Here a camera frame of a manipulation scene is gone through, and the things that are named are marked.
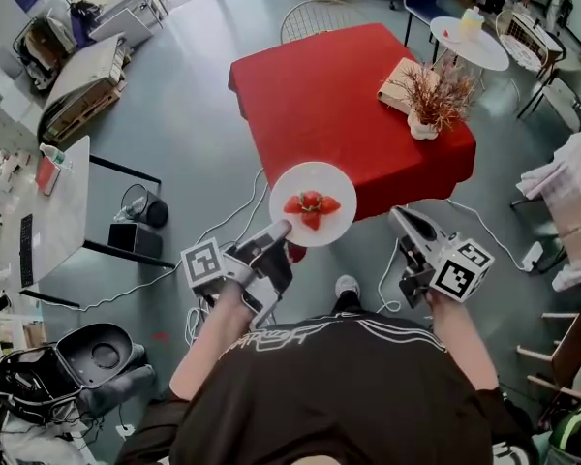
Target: bottle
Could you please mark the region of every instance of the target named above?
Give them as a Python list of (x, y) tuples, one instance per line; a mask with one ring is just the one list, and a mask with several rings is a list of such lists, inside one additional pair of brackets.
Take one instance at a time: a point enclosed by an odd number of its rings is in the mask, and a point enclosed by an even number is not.
[(480, 15), (480, 9), (478, 7), (467, 9), (461, 19), (461, 35), (467, 39), (476, 38), (480, 29), (482, 29), (483, 23), (484, 17)]
[(48, 157), (49, 160), (51, 160), (57, 166), (60, 166), (65, 161), (65, 153), (60, 151), (55, 146), (50, 146), (48, 144), (41, 143), (39, 145), (39, 149), (46, 157)]

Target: potted plant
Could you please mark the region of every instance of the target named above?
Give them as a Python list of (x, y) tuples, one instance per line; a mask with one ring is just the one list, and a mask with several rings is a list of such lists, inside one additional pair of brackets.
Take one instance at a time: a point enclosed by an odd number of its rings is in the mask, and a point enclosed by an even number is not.
[(464, 119), (472, 104), (474, 78), (464, 76), (451, 61), (435, 73), (427, 68), (409, 69), (394, 83), (405, 91), (411, 111), (407, 123), (416, 140), (434, 140), (444, 128)]

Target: sneaker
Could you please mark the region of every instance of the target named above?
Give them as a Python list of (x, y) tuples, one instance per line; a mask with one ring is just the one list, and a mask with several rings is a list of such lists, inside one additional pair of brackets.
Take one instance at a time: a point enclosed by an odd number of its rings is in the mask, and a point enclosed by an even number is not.
[(359, 289), (359, 283), (357, 279), (350, 275), (341, 275), (336, 281), (336, 298), (340, 299), (340, 296), (345, 291), (353, 291), (357, 295), (357, 298), (361, 296), (361, 291)]

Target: black t-shirt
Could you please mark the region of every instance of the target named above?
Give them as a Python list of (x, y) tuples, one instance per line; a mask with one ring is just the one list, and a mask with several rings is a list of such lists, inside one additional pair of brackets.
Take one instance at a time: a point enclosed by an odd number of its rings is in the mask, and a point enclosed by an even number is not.
[(535, 463), (498, 390), (475, 391), (423, 327), (374, 314), (246, 334), (191, 403), (155, 403), (117, 463), (168, 447), (172, 464)]

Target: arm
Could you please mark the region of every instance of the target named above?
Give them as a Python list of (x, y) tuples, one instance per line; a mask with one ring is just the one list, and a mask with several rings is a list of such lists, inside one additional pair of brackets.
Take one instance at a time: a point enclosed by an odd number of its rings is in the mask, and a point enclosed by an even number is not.
[(241, 287), (228, 281), (194, 346), (174, 371), (170, 380), (172, 392), (192, 400), (219, 357), (247, 332), (253, 318), (254, 313), (241, 300)]
[(428, 298), (435, 334), (476, 390), (499, 386), (497, 371), (467, 308), (436, 291)]

